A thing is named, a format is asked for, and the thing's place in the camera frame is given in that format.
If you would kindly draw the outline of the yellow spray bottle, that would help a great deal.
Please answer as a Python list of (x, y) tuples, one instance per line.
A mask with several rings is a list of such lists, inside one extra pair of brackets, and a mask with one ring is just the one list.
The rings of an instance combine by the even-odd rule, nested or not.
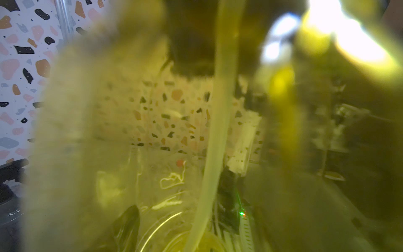
[[(219, 1), (116, 1), (53, 66), (27, 252), (183, 252)], [(403, 44), (382, 1), (246, 1), (217, 194), (195, 252), (403, 249)]]

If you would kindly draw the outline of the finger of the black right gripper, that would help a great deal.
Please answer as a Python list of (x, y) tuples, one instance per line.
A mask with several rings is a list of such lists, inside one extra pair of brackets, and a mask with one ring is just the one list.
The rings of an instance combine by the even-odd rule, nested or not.
[(29, 164), (27, 159), (15, 160), (1, 166), (1, 184), (14, 180), (21, 183), (25, 174), (25, 166)]

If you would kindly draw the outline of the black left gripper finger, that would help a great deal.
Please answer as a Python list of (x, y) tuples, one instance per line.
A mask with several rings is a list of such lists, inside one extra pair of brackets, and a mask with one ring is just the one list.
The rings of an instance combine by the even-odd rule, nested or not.
[(21, 251), (22, 215), (20, 199), (8, 185), (1, 184), (1, 252)]

